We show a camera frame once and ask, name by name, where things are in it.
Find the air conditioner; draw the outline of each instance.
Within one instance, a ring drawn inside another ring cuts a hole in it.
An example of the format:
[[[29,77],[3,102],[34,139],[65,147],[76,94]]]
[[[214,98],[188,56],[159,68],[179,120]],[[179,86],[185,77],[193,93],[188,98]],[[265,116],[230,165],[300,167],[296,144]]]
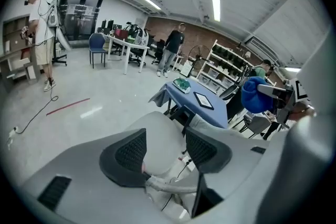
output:
[[[256,54],[261,60],[269,59],[277,67],[284,66],[284,63],[279,60],[279,56],[260,39],[251,37],[251,39],[246,41],[244,46]]]

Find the brick wall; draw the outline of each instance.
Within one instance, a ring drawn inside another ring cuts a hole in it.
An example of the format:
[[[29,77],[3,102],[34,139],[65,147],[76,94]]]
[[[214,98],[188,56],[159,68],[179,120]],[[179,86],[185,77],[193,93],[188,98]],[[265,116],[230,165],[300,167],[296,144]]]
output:
[[[155,41],[159,41],[160,39],[167,40],[171,31],[175,29],[177,30],[180,23],[182,22],[179,22],[177,20],[149,17],[146,23],[146,28],[151,30],[151,35],[155,35]],[[238,43],[227,37],[222,36],[221,34],[212,32],[199,26],[187,23],[185,24],[186,30],[184,32],[184,44],[182,46],[182,54],[183,56],[185,56],[185,58],[183,59],[182,63],[184,63],[187,56],[189,55],[189,52],[194,46],[204,45],[209,50],[211,50],[216,39],[217,43],[221,44],[226,48],[232,49],[238,55],[242,56],[245,54],[245,52],[247,52],[246,48],[243,48],[243,50],[240,51],[239,48],[237,48],[237,46],[239,45]],[[260,64],[261,62],[260,59],[253,54],[253,52],[251,52],[251,58],[248,61],[255,66]],[[278,87],[282,87],[282,81],[276,74],[272,74],[270,76],[270,80],[272,82],[277,82]]]

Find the blue tablecloth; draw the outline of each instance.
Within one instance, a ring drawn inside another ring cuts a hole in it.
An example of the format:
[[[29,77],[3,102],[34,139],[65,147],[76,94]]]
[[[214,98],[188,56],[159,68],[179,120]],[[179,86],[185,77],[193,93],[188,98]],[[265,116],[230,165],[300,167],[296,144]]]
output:
[[[171,98],[179,107],[186,106],[192,112],[201,116],[203,120],[209,124],[226,129],[227,114],[225,101],[196,81],[191,79],[188,79],[188,81],[191,86],[190,93],[185,94],[176,88],[173,85],[173,82],[168,82],[149,100],[149,102],[154,101],[157,106],[161,107],[169,100],[169,98]],[[205,95],[214,107],[214,110],[201,107],[194,92]]]

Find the shorts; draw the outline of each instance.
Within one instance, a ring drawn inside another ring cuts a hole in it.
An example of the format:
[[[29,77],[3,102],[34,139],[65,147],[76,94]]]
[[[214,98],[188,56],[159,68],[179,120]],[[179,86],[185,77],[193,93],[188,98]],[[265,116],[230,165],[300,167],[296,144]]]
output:
[[[35,47],[36,63],[38,65],[47,65],[51,62],[54,53],[54,39],[55,37],[49,38],[46,44],[42,43]]]

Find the black t-shirt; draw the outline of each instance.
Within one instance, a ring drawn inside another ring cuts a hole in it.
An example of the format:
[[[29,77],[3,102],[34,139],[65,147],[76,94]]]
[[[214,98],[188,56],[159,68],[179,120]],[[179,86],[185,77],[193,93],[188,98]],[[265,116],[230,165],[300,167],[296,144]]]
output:
[[[167,41],[166,41],[166,46],[168,44],[168,46],[166,47],[166,49],[168,51],[171,51],[172,53],[176,54],[178,52],[178,48],[180,47],[180,44],[182,44],[184,41],[184,34],[180,33],[177,30],[173,30]]]

